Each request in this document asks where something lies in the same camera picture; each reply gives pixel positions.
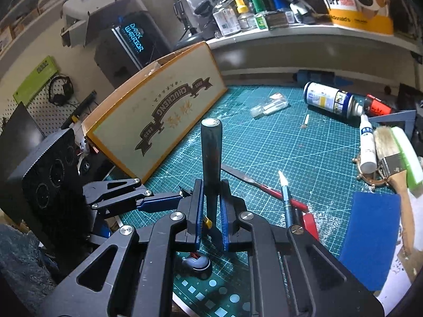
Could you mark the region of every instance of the yellow bottle cap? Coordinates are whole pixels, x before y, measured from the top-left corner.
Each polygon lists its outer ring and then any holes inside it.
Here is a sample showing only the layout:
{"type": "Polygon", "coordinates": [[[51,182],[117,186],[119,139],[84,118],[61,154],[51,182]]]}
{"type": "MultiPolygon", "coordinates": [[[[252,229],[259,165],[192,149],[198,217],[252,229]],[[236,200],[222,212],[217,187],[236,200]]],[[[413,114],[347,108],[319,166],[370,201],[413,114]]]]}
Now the yellow bottle cap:
{"type": "Polygon", "coordinates": [[[235,0],[238,13],[246,13],[249,11],[248,7],[245,5],[244,0],[235,0]]]}

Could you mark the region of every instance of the metal screw head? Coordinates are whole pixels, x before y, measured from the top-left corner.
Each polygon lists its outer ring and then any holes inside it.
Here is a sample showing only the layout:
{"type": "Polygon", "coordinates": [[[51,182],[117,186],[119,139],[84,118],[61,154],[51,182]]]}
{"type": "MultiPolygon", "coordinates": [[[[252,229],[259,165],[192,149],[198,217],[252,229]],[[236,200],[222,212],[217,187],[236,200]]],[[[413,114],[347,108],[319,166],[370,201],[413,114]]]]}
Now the metal screw head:
{"type": "Polygon", "coordinates": [[[130,225],[124,225],[119,229],[119,232],[124,236],[132,234],[132,231],[134,231],[134,228],[130,225]]]}
{"type": "Polygon", "coordinates": [[[241,213],[241,219],[244,219],[245,221],[250,221],[254,218],[254,214],[250,211],[244,211],[241,213]]]}
{"type": "Polygon", "coordinates": [[[291,227],[291,232],[294,235],[302,235],[304,233],[304,228],[301,225],[293,225],[291,227]]]}
{"type": "Polygon", "coordinates": [[[213,127],[220,124],[220,120],[217,118],[206,118],[201,121],[204,126],[213,127]]]}
{"type": "Polygon", "coordinates": [[[180,221],[183,218],[183,213],[176,211],[171,213],[171,219],[173,221],[180,221]]]}

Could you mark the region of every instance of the brush bristles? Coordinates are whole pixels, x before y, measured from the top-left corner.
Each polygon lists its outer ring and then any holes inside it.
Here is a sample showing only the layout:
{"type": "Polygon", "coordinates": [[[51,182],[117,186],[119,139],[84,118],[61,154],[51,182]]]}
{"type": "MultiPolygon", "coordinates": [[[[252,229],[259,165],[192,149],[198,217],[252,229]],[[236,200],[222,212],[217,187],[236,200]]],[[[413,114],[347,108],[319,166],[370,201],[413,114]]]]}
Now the brush bristles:
{"type": "Polygon", "coordinates": [[[395,142],[391,128],[387,126],[379,126],[375,130],[374,142],[376,144],[376,152],[379,159],[399,153],[399,148],[395,142]]]}

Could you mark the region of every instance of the headphones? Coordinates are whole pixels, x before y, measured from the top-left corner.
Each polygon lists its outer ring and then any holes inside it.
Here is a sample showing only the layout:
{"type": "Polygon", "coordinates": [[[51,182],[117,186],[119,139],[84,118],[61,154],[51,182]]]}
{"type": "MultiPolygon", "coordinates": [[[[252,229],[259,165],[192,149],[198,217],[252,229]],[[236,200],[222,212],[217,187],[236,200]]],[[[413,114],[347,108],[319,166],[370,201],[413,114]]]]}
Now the headphones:
{"type": "Polygon", "coordinates": [[[73,85],[69,76],[57,75],[51,79],[49,82],[49,102],[56,106],[63,106],[65,105],[71,96],[73,95],[73,85]],[[57,80],[64,80],[65,83],[63,84],[63,94],[54,94],[52,97],[52,90],[53,85],[57,80]]]}

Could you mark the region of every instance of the glue bottle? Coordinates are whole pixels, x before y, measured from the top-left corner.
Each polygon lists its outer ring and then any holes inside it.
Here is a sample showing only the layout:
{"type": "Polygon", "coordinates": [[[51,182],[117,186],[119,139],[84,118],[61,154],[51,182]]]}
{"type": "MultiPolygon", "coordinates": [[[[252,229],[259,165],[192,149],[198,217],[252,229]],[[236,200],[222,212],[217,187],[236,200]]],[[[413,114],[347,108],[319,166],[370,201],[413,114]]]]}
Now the glue bottle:
{"type": "Polygon", "coordinates": [[[360,169],[363,174],[371,174],[377,169],[373,128],[365,114],[361,115],[360,123],[360,169]]]}

